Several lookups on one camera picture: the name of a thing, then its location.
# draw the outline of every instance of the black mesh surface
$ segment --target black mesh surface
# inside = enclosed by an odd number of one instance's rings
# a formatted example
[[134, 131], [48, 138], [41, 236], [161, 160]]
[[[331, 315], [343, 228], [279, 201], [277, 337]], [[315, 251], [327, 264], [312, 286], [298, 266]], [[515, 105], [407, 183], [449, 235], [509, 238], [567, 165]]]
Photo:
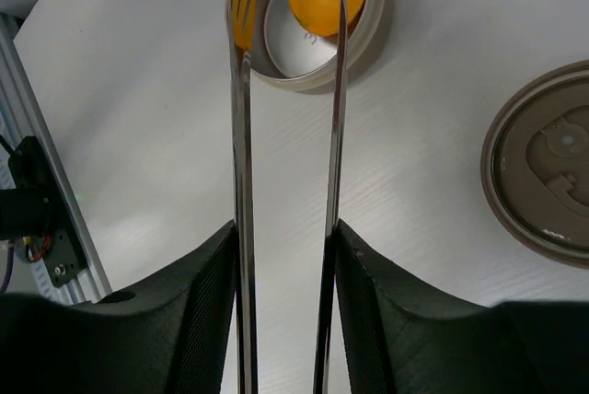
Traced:
[[236, 258], [237, 233], [227, 224], [105, 303], [73, 308], [2, 295], [0, 376], [27, 392], [218, 393]]
[[589, 304], [479, 307], [421, 281], [338, 227], [352, 392], [589, 392]]
[[336, 281], [353, 393], [395, 393], [374, 283], [340, 231]]

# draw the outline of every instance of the white table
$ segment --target white table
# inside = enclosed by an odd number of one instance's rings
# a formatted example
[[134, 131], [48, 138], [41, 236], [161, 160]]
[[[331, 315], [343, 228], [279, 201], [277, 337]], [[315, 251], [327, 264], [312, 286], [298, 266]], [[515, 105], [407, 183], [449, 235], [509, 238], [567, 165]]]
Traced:
[[[589, 272], [513, 240], [479, 185], [494, 114], [536, 76], [588, 58], [588, 24], [586, 0], [395, 0], [382, 53], [349, 90], [342, 217], [470, 301], [589, 298]], [[17, 47], [114, 289], [232, 217], [223, 0], [40, 0]], [[331, 98], [257, 79], [252, 98], [260, 392], [308, 393]], [[237, 392], [235, 337], [227, 356], [223, 392]]]

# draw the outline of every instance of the black bracket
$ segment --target black bracket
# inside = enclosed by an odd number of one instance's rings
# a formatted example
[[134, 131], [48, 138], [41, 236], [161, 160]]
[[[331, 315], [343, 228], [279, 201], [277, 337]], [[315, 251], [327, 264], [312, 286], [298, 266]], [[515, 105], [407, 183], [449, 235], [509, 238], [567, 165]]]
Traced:
[[8, 159], [16, 190], [0, 191], [0, 238], [30, 237], [55, 287], [87, 267], [59, 186], [39, 141], [27, 136]]

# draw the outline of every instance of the round lid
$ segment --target round lid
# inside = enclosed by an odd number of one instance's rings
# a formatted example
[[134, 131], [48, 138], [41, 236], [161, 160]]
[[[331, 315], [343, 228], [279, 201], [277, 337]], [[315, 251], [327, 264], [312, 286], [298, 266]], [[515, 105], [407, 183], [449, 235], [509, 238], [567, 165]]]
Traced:
[[491, 208], [512, 234], [553, 259], [589, 265], [589, 62], [510, 99], [481, 165]]

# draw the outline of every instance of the metal rod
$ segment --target metal rod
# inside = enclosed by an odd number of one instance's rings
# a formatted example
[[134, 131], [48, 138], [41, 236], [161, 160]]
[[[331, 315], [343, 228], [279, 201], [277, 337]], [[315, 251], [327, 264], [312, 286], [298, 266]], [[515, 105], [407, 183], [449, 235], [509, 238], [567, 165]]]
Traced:
[[[231, 13], [227, 20], [233, 30]], [[231, 63], [231, 122], [233, 132], [235, 223], [239, 234], [237, 273], [237, 348], [239, 393], [258, 393], [258, 347], [254, 260], [253, 190], [251, 165], [250, 56], [229, 34]]]
[[348, 15], [345, 0], [340, 0], [340, 27], [336, 85], [333, 94], [333, 118], [331, 122], [331, 149], [329, 153], [328, 206], [325, 223], [325, 244], [319, 294], [317, 349], [315, 352], [314, 394], [327, 394], [329, 382], [329, 344], [331, 340], [331, 317], [335, 278], [336, 250], [333, 233], [337, 227], [340, 207], [341, 152], [343, 148], [343, 125], [346, 112], [346, 47], [348, 41]]

